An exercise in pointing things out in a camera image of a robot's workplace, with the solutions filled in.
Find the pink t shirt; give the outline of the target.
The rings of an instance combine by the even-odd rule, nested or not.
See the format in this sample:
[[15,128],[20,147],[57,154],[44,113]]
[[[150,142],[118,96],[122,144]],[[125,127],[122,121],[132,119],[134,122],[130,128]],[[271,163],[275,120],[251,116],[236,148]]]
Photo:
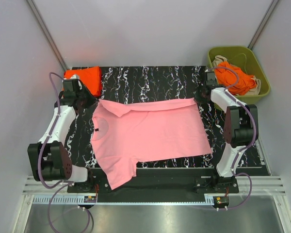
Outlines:
[[136,176],[139,162],[212,152],[192,98],[132,104],[100,100],[92,121],[92,148],[113,190]]

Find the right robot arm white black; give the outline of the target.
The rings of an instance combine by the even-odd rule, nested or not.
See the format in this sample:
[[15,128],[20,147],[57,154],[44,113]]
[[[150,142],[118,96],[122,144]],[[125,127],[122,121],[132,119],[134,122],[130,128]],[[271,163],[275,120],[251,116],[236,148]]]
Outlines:
[[208,70],[202,75],[202,84],[197,88],[195,99],[199,103],[215,103],[226,116],[223,129],[226,145],[216,166],[218,176],[210,181],[212,190],[219,193],[228,186],[226,178],[235,176],[241,156],[258,139],[258,109],[254,104],[237,99],[217,82],[215,73]]

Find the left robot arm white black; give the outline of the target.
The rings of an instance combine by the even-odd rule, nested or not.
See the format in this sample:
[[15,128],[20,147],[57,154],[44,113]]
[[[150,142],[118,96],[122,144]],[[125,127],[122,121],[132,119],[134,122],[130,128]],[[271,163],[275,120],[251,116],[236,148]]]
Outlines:
[[46,132],[27,149],[33,177],[44,183],[75,182],[82,191],[90,192],[95,187],[95,180],[88,176],[86,168],[72,164],[64,145],[70,125],[79,111],[94,105],[97,98],[76,75],[64,79],[63,90],[56,94],[53,117]]

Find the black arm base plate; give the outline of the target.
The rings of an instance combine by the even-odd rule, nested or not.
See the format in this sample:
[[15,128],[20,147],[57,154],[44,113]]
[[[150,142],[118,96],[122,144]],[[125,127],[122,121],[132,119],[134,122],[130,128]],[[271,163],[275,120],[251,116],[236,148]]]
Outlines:
[[138,168],[136,176],[112,190],[106,174],[101,168],[91,169],[93,177],[89,183],[77,183],[69,187],[69,193],[109,194],[113,191],[180,189],[198,193],[238,194],[235,177],[220,178],[214,168]]

